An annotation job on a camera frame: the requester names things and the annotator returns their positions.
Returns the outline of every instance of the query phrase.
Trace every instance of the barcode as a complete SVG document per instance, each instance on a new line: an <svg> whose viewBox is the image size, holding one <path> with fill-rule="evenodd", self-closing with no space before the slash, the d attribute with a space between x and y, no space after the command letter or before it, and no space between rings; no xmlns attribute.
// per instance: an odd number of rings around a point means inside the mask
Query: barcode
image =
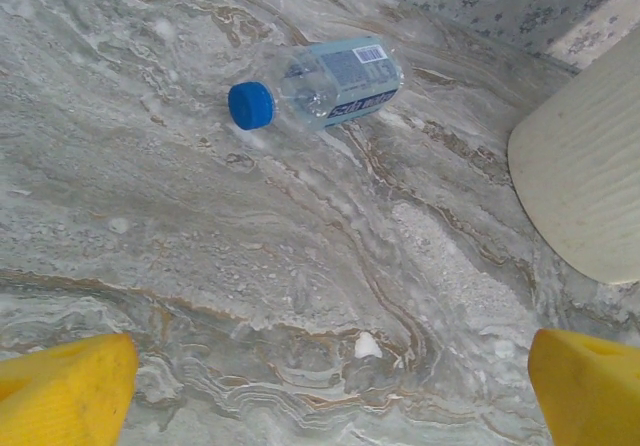
<svg viewBox="0 0 640 446"><path fill-rule="evenodd" d="M357 48L353 50L358 56L361 63L370 63L372 61L380 61L381 59L387 59L387 55L381 46L366 46L364 48Z"/></svg>

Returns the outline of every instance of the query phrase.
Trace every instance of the bottle label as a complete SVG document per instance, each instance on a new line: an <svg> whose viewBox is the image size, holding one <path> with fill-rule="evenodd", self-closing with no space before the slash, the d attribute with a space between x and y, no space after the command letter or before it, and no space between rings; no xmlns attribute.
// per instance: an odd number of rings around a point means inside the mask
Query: bottle label
<svg viewBox="0 0 640 446"><path fill-rule="evenodd" d="M377 38L314 44L309 49L338 88L337 106L325 127L378 111L400 87L399 66Z"/></svg>

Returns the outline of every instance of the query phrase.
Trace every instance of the plastic water bottle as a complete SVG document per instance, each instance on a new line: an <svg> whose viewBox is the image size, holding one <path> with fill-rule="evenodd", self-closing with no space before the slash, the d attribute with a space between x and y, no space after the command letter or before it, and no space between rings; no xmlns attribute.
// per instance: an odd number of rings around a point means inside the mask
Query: plastic water bottle
<svg viewBox="0 0 640 446"><path fill-rule="evenodd" d="M402 62L377 37L279 47L231 88L229 111L244 130L284 121L318 131L381 109L405 82Z"/></svg>

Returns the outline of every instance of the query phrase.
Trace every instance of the blue bottle cap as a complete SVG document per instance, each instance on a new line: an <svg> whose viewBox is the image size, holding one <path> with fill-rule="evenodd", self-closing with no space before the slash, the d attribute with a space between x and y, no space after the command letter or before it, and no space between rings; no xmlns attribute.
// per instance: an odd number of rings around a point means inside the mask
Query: blue bottle cap
<svg viewBox="0 0 640 446"><path fill-rule="evenodd" d="M273 96L262 83L236 84L229 91L227 101L231 117L245 131L262 128L273 121Z"/></svg>

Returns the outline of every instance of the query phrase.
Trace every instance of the marble floor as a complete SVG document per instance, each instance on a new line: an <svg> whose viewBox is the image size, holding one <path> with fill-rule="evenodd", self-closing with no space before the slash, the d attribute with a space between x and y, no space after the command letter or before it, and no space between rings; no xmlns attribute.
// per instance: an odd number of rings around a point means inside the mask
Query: marble floor
<svg viewBox="0 0 640 446"><path fill-rule="evenodd" d="M262 44L369 32L413 67L383 112L231 124ZM569 79L394 0L0 0L0 358L130 332L122 445L549 445L534 332L640 344L510 183Z"/></svg>

